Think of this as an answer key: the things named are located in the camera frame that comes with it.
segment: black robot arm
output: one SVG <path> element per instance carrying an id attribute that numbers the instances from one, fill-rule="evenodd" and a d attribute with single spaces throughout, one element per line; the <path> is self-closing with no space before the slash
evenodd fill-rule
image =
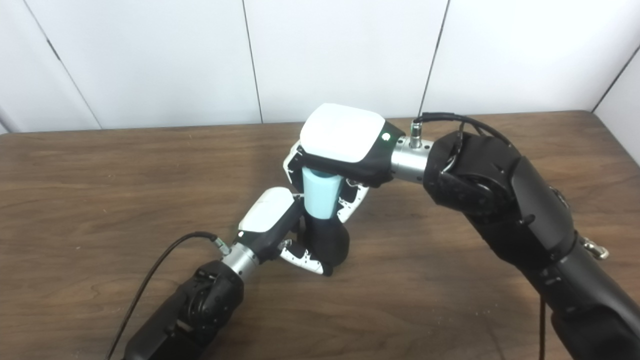
<path id="1" fill-rule="evenodd" d="M 574 359 L 640 359 L 640 308 L 596 263 L 604 250 L 575 230 L 562 195 L 503 136 L 437 140 L 423 185 L 526 276 Z"/>

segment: black cable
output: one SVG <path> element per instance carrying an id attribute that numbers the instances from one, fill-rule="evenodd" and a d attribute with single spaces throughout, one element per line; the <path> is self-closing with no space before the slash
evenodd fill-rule
<path id="1" fill-rule="evenodd" d="M 540 297 L 540 355 L 539 360 L 545 360 L 545 340 L 547 335 L 547 305 L 545 301 Z"/>
<path id="2" fill-rule="evenodd" d="M 455 154 L 453 155 L 453 157 L 449 159 L 447 166 L 442 170 L 443 172 L 446 172 L 447 169 L 452 168 L 456 164 L 456 161 L 458 160 L 458 157 L 462 152 L 462 141 L 464 140 L 464 136 L 465 136 L 464 130 L 465 130 L 465 123 L 460 122 L 460 127 L 458 128 L 458 137 L 456 138 L 456 142 L 454 143 Z"/>
<path id="3" fill-rule="evenodd" d="M 145 288 L 147 287 L 149 280 L 151 280 L 151 277 L 153 276 L 154 272 L 156 272 L 156 270 L 158 269 L 160 264 L 164 261 L 164 259 L 169 254 L 171 254 L 171 251 L 173 251 L 176 247 L 178 247 L 178 245 L 180 245 L 182 242 L 190 238 L 206 238 L 213 242 L 213 241 L 216 241 L 216 239 L 218 239 L 218 236 L 212 233 L 207 233 L 206 231 L 195 231 L 193 233 L 189 233 L 179 238 L 178 240 L 175 240 L 173 244 L 169 245 L 169 247 L 162 253 L 162 255 L 160 255 L 160 258 L 156 260 L 156 263 L 154 264 L 154 266 L 151 266 L 151 269 L 149 270 L 149 273 L 147 273 L 147 276 L 145 276 L 145 279 L 142 280 L 142 284 L 140 284 L 140 288 L 138 288 L 138 292 L 136 293 L 136 295 L 133 296 L 131 305 L 129 306 L 127 313 L 124 315 L 124 318 L 122 319 L 122 323 L 118 328 L 118 332 L 116 332 L 116 336 L 113 339 L 113 342 L 111 343 L 111 347 L 109 348 L 109 352 L 107 353 L 107 356 L 104 358 L 104 360 L 111 359 L 111 356 L 113 355 L 113 352 L 116 350 L 116 346 L 118 345 L 118 341 L 120 340 L 120 337 L 122 336 L 122 333 L 124 332 L 125 327 L 127 327 L 127 323 L 129 322 L 131 315 L 133 314 L 133 310 L 136 308 L 136 305 L 138 305 L 138 301 L 140 300 L 142 293 L 145 291 Z"/>
<path id="4" fill-rule="evenodd" d="M 477 125 L 473 125 L 474 129 L 476 129 L 478 135 L 480 136 L 486 136 L 486 134 L 484 133 L 484 131 L 482 131 L 481 127 L 478 127 Z"/>
<path id="5" fill-rule="evenodd" d="M 477 129 L 482 129 L 485 130 L 487 133 L 490 133 L 491 135 L 493 135 L 494 137 L 502 140 L 504 143 L 506 143 L 509 146 L 512 146 L 511 142 L 509 141 L 509 139 L 507 139 L 506 136 L 504 136 L 502 133 L 500 133 L 500 131 L 497 131 L 496 129 L 492 128 L 491 126 L 485 124 L 484 122 L 478 121 L 476 119 L 472 119 L 470 117 L 466 117 L 463 115 L 457 115 L 454 113 L 422 113 L 421 116 L 415 118 L 413 120 L 413 122 L 434 122 L 434 121 L 459 121 L 462 123 L 466 123 L 466 124 L 470 124 L 471 126 L 473 126 L 474 128 Z"/>

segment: wood grain tabletop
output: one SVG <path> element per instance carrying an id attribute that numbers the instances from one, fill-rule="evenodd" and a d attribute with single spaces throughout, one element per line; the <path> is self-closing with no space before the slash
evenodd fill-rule
<path id="1" fill-rule="evenodd" d="M 640 168 L 583 111 L 483 115 L 559 188 L 601 263 L 640 301 Z M 402 129 L 408 120 L 393 120 Z M 287 186 L 302 124 L 0 136 L 0 359 L 103 359 L 147 270 L 173 240 L 230 240 L 257 197 Z M 434 139 L 455 130 L 433 124 Z M 459 213 L 418 184 L 371 190 L 332 277 L 263 264 L 211 359 L 537 359 L 538 296 Z M 179 247 L 114 359 L 176 286 L 219 255 Z M 547 359 L 569 359 L 553 330 Z"/>

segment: cable connector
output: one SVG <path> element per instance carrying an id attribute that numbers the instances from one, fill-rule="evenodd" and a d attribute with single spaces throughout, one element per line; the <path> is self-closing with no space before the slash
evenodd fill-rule
<path id="1" fill-rule="evenodd" d="M 222 241 L 221 238 L 216 237 L 216 239 L 213 240 L 213 244 L 215 244 L 218 250 L 220 250 L 220 252 L 222 253 L 222 256 L 227 256 L 231 254 L 231 249 L 227 246 L 227 244 L 224 241 Z"/>
<path id="2" fill-rule="evenodd" d="M 409 147 L 419 149 L 422 147 L 422 123 L 411 123 L 411 138 L 409 139 Z"/>

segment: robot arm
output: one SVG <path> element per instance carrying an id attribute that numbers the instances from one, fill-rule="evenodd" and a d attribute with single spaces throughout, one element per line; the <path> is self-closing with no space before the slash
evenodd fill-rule
<path id="1" fill-rule="evenodd" d="M 437 120 L 471 124 L 480 133 L 461 125 L 435 142 L 422 140 L 422 123 Z M 336 136 L 344 133 L 354 138 L 348 146 L 339 143 L 347 136 Z M 325 104 L 307 120 L 295 149 L 285 161 L 294 185 L 303 167 L 371 187 L 393 178 L 422 183 L 526 276 L 553 310 L 554 329 L 574 359 L 640 359 L 640 308 L 593 259 L 606 250 L 578 234 L 562 195 L 496 130 L 455 114 L 425 113 L 405 136 L 368 111 Z"/>
<path id="2" fill-rule="evenodd" d="M 240 222 L 233 245 L 222 247 L 220 260 L 202 265 L 160 305 L 129 340 L 125 360 L 200 358 L 242 303 L 246 280 L 267 260 L 283 257 L 319 274 L 330 271 L 297 243 L 283 241 L 298 230 L 302 215 L 302 196 L 266 190 Z"/>

